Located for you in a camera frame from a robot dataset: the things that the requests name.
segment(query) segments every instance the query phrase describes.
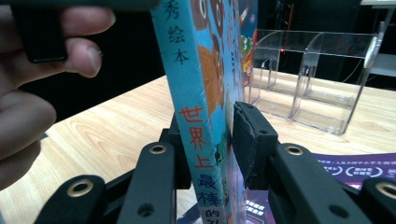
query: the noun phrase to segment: acrylic divider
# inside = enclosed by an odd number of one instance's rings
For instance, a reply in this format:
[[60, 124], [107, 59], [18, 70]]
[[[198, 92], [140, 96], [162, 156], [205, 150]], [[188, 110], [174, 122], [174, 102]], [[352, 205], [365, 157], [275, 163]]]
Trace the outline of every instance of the acrylic divider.
[[[260, 111], [343, 134], [382, 42], [379, 35], [260, 31], [248, 101]], [[301, 59], [298, 74], [280, 72], [282, 54]], [[356, 84], [318, 78], [321, 56], [364, 61]]]

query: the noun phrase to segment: picture book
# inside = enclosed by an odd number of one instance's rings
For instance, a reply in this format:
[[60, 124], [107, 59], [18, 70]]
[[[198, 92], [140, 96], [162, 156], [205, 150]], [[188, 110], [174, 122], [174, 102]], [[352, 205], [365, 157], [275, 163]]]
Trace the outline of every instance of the picture book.
[[151, 11], [202, 221], [245, 223], [231, 145], [243, 101], [237, 0], [162, 0]]
[[242, 71], [244, 85], [250, 82], [253, 69], [253, 47], [257, 43], [259, 0], [239, 0], [239, 22], [241, 29]]

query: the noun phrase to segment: book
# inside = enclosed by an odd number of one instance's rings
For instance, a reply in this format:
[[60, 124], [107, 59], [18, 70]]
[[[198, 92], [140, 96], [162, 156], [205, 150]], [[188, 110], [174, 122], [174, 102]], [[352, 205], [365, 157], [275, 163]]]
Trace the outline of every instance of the book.
[[244, 223], [231, 144], [243, 101], [238, 1], [162, 0], [151, 16], [202, 221]]
[[242, 72], [244, 85], [250, 83], [253, 71], [253, 47], [257, 43], [259, 0], [239, 0], [239, 22], [241, 29]]
[[[396, 153], [369, 155], [324, 155], [314, 156], [335, 179], [355, 189], [361, 189], [364, 179], [384, 177], [396, 181]], [[275, 224], [268, 202], [268, 190], [247, 190], [247, 224]], [[202, 223], [198, 206], [194, 205], [177, 224]]]

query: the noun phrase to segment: black object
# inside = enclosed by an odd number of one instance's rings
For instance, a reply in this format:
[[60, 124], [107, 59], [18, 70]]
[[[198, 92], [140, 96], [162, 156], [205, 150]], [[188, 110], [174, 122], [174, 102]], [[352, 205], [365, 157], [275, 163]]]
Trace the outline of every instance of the black object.
[[116, 10], [147, 11], [159, 4], [159, 0], [2, 0], [0, 4], [26, 7], [111, 7]]
[[27, 57], [32, 63], [67, 60], [59, 14], [53, 9], [11, 7]]
[[277, 133], [253, 105], [238, 102], [233, 108], [233, 151], [249, 189], [268, 189], [266, 177]]
[[[352, 189], [335, 181], [306, 148], [279, 144], [275, 130], [256, 107], [237, 102], [234, 115], [233, 135], [243, 134], [236, 130], [243, 129], [249, 134], [239, 139], [245, 143], [255, 142], [242, 146], [234, 141], [235, 157], [249, 186], [269, 189], [269, 203], [276, 223], [394, 223], [396, 220], [394, 181], [370, 178], [364, 181], [361, 191]], [[175, 170], [179, 167], [188, 171], [188, 168], [180, 166], [180, 162], [187, 164], [183, 148], [172, 146], [181, 146], [177, 131], [170, 131], [173, 129], [175, 127], [164, 129], [160, 142], [144, 147], [135, 170], [107, 183], [106, 190], [103, 190], [103, 182], [92, 180], [98, 186], [87, 191], [84, 180], [91, 178], [85, 175], [65, 182], [46, 203], [36, 223], [45, 223], [45, 220], [53, 223], [69, 220], [73, 223], [174, 223], [176, 189], [179, 189], [176, 182], [187, 189], [191, 177], [188, 172]], [[70, 189], [85, 194], [81, 193], [79, 199], [65, 196]]]

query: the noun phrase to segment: brass rivet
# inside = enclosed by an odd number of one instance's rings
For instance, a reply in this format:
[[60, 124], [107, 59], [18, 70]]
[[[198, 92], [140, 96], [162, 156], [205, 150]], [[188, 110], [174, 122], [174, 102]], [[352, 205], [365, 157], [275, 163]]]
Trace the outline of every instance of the brass rivet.
[[74, 182], [69, 189], [67, 190], [67, 195], [72, 198], [77, 198], [87, 194], [93, 189], [93, 183], [89, 179], [82, 179]]
[[300, 148], [297, 147], [286, 147], [285, 150], [290, 154], [294, 156], [301, 156], [303, 155], [303, 151]]
[[375, 185], [376, 189], [382, 194], [396, 200], [396, 186], [390, 183], [378, 183]]
[[166, 151], [166, 147], [161, 145], [154, 146], [149, 149], [149, 152], [151, 152], [152, 154], [161, 154], [164, 153], [165, 151]]

